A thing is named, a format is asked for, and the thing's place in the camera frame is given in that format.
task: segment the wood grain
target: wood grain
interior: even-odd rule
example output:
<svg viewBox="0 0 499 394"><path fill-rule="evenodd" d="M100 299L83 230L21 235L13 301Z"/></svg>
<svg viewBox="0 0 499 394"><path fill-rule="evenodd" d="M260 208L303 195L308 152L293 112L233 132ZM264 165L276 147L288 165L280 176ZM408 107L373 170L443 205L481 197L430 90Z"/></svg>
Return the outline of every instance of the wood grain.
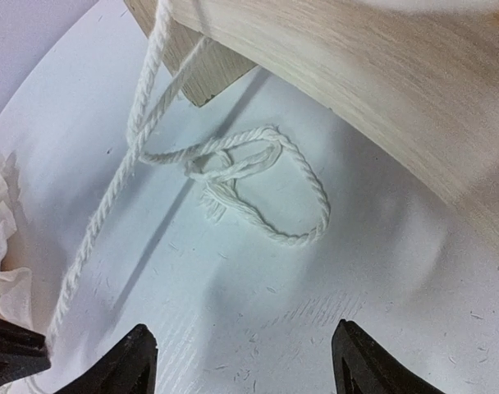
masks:
<svg viewBox="0 0 499 394"><path fill-rule="evenodd" d="M180 0L174 17L331 108L499 250L494 16L409 16L337 0Z"/></svg>
<svg viewBox="0 0 499 394"><path fill-rule="evenodd" d="M142 31L149 35L153 28L156 0L125 0L125 3ZM172 74L180 68L182 60L200 37L201 33L175 23L163 56L163 62ZM246 57L214 43L182 92L194 105L202 106L254 66L255 63Z"/></svg>

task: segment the white rope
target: white rope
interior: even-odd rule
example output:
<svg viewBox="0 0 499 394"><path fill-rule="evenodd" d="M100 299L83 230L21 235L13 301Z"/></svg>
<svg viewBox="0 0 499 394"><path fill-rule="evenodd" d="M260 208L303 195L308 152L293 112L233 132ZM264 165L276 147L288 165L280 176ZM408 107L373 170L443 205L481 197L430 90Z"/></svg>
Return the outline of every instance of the white rope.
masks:
<svg viewBox="0 0 499 394"><path fill-rule="evenodd" d="M158 121L169 108L172 100L198 64L200 57L211 44L211 40L207 38L202 38L196 44L195 48L182 62L180 70L173 76L169 86L159 98L151 113L145 117L154 81L162 61L164 44L169 36L170 24L171 10L169 4L165 0L160 0L155 26L149 36L148 50L127 122L126 138L129 149L103 195L98 209L90 219L76 252L75 260L63 278L60 295L46 334L46 345L49 354L52 354L63 320L78 290L82 270L89 261L98 234L102 230L112 206L124 188L127 179L132 174L138 160L149 164L184 163L185 174L204 183L204 195L201 204L208 208L208 217L213 220L219 220L227 208L233 208L250 223L261 229L267 236L283 245L304 245L319 238L327 229L330 218L330 205L321 183L298 148L272 126L259 127L237 135L213 139L171 153L152 154L143 151L145 143L153 133ZM229 148L259 140L267 141L270 145L262 152L250 155L239 163L234 163L227 152ZM300 235L289 235L284 231L275 229L274 226L263 219L255 207L240 200L235 189L236 179L270 168L277 161L282 150L289 153L299 166L315 193L321 209L321 217L317 225L310 231ZM199 165L209 155L217 155L221 159L221 168L205 171ZM38 387L34 377L29 377L25 381L31 393L46 394Z"/></svg>

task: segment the wooden plank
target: wooden plank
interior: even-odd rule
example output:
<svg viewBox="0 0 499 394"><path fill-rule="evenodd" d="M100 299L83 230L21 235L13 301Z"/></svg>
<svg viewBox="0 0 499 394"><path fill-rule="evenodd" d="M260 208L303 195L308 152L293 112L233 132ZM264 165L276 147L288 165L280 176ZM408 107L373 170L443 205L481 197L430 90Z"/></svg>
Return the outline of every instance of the wooden plank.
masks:
<svg viewBox="0 0 499 394"><path fill-rule="evenodd" d="M331 108L499 250L494 16L409 16L337 0L179 0L174 7L183 25Z"/></svg>
<svg viewBox="0 0 499 394"><path fill-rule="evenodd" d="M146 35L153 28L156 0L125 0L127 7ZM174 74L181 61L202 37L179 23L175 23L172 36L167 44L163 62ZM184 85L184 95L197 106L206 104L227 86L251 70L255 63L225 46L214 43L190 80Z"/></svg>

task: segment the wooden leg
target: wooden leg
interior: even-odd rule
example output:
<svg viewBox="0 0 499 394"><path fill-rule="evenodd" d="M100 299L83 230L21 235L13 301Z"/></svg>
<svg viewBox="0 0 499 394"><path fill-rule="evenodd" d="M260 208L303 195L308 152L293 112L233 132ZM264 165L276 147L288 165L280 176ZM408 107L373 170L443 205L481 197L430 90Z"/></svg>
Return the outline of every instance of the wooden leg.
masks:
<svg viewBox="0 0 499 394"><path fill-rule="evenodd" d="M149 35L154 24L157 0L125 0L125 3L140 28ZM175 22L163 57L163 63L172 74L178 70L200 37L201 33ZM254 66L255 63L246 57L214 43L182 91L194 105L200 107Z"/></svg>

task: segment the white cloth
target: white cloth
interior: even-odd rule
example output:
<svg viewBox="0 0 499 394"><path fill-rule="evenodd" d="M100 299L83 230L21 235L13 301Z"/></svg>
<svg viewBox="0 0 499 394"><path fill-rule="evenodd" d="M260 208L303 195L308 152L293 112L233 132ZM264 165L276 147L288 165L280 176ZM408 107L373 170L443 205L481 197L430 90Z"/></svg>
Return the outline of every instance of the white cloth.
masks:
<svg viewBox="0 0 499 394"><path fill-rule="evenodd" d="M30 314L30 286L32 273L28 268L3 271L3 258L7 254L7 240L16 232L11 211L8 186L4 179L5 162L0 158L0 318L32 329Z"/></svg>

